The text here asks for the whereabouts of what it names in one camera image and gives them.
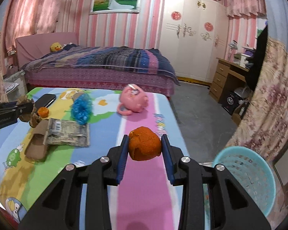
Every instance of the plastic basket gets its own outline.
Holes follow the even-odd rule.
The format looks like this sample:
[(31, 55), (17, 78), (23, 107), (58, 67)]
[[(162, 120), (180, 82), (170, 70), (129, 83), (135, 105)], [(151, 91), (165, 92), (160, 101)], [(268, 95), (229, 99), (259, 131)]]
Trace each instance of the plastic basket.
[(233, 146), (217, 155), (213, 167), (217, 164), (223, 164), (232, 173), (267, 217), (274, 205), (276, 185), (266, 161), (251, 149)]

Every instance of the bride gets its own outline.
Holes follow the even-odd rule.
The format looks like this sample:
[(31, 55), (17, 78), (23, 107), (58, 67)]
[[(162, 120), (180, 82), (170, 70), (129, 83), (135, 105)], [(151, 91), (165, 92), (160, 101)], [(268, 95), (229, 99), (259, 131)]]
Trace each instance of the bride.
[(134, 6), (122, 5), (122, 4), (119, 4), (116, 0), (109, 0), (108, 9), (134, 9)]

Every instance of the blue tinsel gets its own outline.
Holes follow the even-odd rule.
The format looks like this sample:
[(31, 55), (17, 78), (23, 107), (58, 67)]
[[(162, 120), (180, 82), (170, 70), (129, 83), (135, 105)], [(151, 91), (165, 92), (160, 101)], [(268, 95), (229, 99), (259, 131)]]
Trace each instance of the blue tinsel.
[(90, 119), (92, 113), (92, 100), (89, 95), (79, 96), (71, 108), (71, 116), (80, 125), (84, 125)]

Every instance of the pink mug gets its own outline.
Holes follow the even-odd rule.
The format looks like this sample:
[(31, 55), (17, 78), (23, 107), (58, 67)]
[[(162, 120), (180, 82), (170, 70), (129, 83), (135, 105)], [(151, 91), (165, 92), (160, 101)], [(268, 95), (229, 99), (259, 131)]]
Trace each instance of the pink mug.
[(148, 97), (141, 88), (135, 84), (129, 84), (119, 97), (117, 112), (123, 116), (131, 115), (133, 112), (140, 113), (148, 106)]

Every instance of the yellow duck plush toy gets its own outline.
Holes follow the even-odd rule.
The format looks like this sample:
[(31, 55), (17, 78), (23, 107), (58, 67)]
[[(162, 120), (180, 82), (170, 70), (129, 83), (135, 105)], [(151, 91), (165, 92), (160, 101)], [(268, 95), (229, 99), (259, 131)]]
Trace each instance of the yellow duck plush toy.
[(51, 46), (50, 46), (50, 50), (51, 52), (56, 52), (56, 51), (59, 51), (59, 50), (62, 50), (63, 47), (60, 43), (56, 42), (56, 43), (53, 43)]

